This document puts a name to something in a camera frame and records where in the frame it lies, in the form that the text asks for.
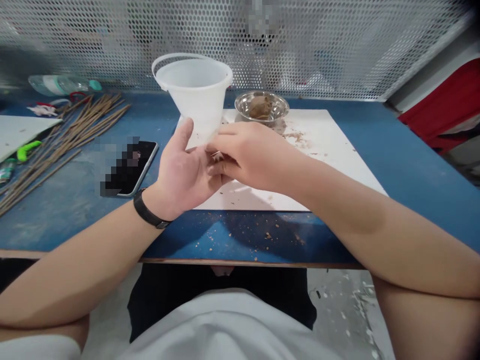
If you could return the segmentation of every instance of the red cloth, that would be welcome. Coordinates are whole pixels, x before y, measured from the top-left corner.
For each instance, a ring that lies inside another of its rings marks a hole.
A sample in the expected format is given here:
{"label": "red cloth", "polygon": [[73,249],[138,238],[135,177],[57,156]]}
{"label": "red cloth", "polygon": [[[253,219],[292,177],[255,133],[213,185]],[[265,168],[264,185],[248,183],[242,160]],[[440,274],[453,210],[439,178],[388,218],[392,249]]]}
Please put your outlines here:
{"label": "red cloth", "polygon": [[462,65],[426,98],[399,119],[432,148],[441,152],[468,140],[438,138],[447,130],[480,114],[480,58]]}

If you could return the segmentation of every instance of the bamboo skewer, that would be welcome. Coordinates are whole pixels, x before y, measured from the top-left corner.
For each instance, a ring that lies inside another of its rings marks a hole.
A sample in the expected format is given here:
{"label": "bamboo skewer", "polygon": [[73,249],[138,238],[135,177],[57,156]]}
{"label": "bamboo skewer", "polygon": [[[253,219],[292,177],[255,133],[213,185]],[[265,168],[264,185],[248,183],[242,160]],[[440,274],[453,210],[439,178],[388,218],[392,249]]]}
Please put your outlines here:
{"label": "bamboo skewer", "polygon": [[42,185],[45,180],[47,180],[49,177],[51,177],[53,174],[55,174],[58,170],[60,170],[60,168],[62,168],[66,163],[68,163],[70,160],[72,160],[74,157],[76,157],[81,152],[82,152],[82,150],[80,150],[80,149],[75,151],[71,156],[67,157],[64,161],[62,161],[62,163],[60,165],[58,165],[54,170],[52,170],[52,172],[50,172],[42,180],[40,180],[38,183],[36,183],[34,186],[32,186],[28,191],[24,192],[22,195],[17,197],[13,202],[11,202],[3,210],[0,210],[0,217],[2,217],[6,212],[8,212],[11,208],[13,208],[16,204],[18,204],[24,197],[26,197],[28,194],[30,194],[34,189],[36,189],[40,185]]}
{"label": "bamboo skewer", "polygon": [[23,170],[16,181],[0,190],[0,196],[8,191],[0,201],[0,217],[77,156],[81,149],[78,149],[44,176],[44,172],[67,152],[91,142],[116,124],[130,108],[130,105],[125,105],[117,109],[124,102],[120,94],[105,94],[96,101],[90,95],[75,105],[64,106],[58,116],[62,118],[62,122],[52,128],[42,144],[30,155],[27,168]]}

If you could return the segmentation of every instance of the perforated metal panel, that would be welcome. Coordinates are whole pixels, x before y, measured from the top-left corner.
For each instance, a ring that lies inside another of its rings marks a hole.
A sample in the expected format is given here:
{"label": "perforated metal panel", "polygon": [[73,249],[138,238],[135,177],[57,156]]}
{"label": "perforated metal panel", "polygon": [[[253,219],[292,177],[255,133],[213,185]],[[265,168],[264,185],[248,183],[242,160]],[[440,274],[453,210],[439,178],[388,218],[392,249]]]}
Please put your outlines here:
{"label": "perforated metal panel", "polygon": [[233,88],[383,101],[468,22],[455,0],[3,0],[0,86],[75,73],[160,91],[167,53],[225,62]]}

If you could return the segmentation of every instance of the translucent plastic container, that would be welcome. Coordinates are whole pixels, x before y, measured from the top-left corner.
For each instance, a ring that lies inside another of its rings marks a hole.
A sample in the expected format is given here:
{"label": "translucent plastic container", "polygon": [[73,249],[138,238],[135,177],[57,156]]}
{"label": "translucent plastic container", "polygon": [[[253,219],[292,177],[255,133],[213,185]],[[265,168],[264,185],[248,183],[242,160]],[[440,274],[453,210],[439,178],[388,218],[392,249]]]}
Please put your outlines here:
{"label": "translucent plastic container", "polygon": [[28,77],[30,85],[46,96],[65,96],[74,92],[101,91],[97,80],[88,80],[76,75],[32,75]]}
{"label": "translucent plastic container", "polygon": [[[157,64],[171,58],[177,60],[162,66]],[[223,62],[191,53],[171,53],[157,58],[151,71],[161,89],[170,93],[178,111],[184,118],[192,118],[193,132],[205,139],[222,122],[225,91],[232,84],[232,69]]]}

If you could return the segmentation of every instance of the hand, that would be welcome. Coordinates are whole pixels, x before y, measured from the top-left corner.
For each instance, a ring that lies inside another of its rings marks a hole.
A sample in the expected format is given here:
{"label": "hand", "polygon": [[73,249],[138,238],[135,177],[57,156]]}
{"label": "hand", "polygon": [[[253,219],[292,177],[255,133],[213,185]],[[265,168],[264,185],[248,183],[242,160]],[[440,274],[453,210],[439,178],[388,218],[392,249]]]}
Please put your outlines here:
{"label": "hand", "polygon": [[161,153],[158,180],[142,194],[146,207],[166,221],[204,203],[230,180],[225,175],[207,174],[214,161],[204,145],[185,150],[193,130],[191,118],[176,129]]}
{"label": "hand", "polygon": [[222,126],[206,150],[232,158],[210,165],[209,175],[227,175],[252,188],[277,193],[283,192],[286,180],[306,157],[274,130],[257,122]]}

